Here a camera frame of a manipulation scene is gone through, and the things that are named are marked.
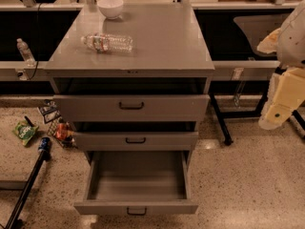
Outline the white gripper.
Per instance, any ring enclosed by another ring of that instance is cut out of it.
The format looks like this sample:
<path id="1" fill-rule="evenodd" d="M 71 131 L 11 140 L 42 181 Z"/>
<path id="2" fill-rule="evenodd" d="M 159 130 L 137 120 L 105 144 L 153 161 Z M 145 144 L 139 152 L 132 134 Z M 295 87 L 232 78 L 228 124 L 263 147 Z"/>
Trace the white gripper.
<path id="1" fill-rule="evenodd" d="M 277 52 L 278 36 L 281 28 L 272 31 L 256 47 L 259 52 Z M 289 68 L 283 74 L 274 73 L 271 77 L 258 125 L 264 130 L 280 127 L 305 101 L 305 69 Z"/>

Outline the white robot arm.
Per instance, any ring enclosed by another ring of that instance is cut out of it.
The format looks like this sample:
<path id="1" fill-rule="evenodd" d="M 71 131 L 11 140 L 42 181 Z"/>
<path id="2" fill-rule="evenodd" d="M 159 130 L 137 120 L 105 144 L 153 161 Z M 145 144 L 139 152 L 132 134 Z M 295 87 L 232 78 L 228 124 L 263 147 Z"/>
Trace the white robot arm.
<path id="1" fill-rule="evenodd" d="M 305 101 L 305 1 L 258 44 L 257 50 L 275 52 L 277 60 L 286 67 L 284 73 L 272 75 L 268 100 L 258 120 L 262 129 L 273 130 Z"/>

